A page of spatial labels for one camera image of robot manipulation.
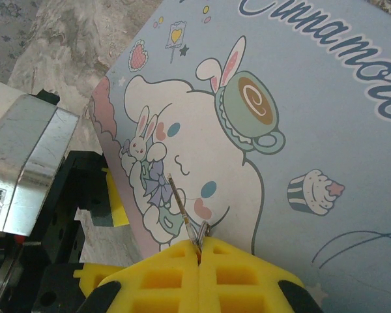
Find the yellow foam grid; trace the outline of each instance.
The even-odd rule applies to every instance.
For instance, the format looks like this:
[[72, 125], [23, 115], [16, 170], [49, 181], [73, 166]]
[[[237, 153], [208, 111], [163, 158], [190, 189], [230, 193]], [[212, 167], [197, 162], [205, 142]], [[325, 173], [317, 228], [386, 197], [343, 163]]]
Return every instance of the yellow foam grid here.
[[122, 285], [109, 313], [293, 313], [278, 286], [291, 273], [221, 240], [205, 238], [201, 265], [189, 241], [101, 281]]

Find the purple bow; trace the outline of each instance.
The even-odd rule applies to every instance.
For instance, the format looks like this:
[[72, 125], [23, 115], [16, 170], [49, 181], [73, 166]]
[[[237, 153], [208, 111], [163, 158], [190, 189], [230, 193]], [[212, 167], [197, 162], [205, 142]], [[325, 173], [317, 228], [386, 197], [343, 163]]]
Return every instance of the purple bow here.
[[172, 188], [164, 179], [164, 163], [162, 161], [153, 163], [149, 177], [151, 179], [145, 179], [145, 196], [152, 194], [149, 202], [159, 207], [161, 198], [164, 203], [167, 203], [172, 196]]

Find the metal machine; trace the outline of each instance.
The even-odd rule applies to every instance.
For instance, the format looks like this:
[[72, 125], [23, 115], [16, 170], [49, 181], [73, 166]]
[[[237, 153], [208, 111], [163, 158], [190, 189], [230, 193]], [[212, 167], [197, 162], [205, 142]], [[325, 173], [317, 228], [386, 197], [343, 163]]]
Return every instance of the metal machine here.
[[80, 259], [77, 208], [99, 215], [110, 207], [104, 157], [71, 151], [65, 158], [78, 116], [58, 101], [0, 83], [0, 312], [46, 307], [50, 300], [38, 295], [46, 267]]

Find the cupcake illustration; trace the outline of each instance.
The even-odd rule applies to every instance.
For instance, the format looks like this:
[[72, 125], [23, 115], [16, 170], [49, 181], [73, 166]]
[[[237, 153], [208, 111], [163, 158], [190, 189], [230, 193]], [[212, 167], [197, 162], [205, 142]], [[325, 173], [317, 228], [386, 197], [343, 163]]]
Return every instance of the cupcake illustration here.
[[289, 182], [287, 198], [293, 210], [326, 215], [344, 190], [345, 186], [329, 179], [321, 170], [312, 170]]

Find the star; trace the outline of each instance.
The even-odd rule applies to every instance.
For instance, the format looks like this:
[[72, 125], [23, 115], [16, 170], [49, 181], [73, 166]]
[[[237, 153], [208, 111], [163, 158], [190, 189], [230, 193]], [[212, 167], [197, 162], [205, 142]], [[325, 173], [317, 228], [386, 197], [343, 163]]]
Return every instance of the star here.
[[124, 76], [122, 77], [121, 80], [119, 80], [119, 86], [123, 87], [123, 84], [126, 82]]
[[183, 47], [182, 49], [180, 49], [180, 57], [181, 57], [181, 56], [186, 56], [186, 53], [187, 53], [188, 49], [189, 49], [189, 48], [188, 48], [187, 45], [185, 44], [184, 47]]
[[320, 283], [317, 283], [314, 287], [306, 286], [306, 290], [320, 307], [323, 299], [328, 297], [328, 294], [321, 289]]
[[330, 196], [340, 197], [342, 192], [345, 190], [345, 186], [338, 184], [337, 182], [334, 181], [329, 186], [327, 186], [326, 189], [328, 190], [328, 194]]

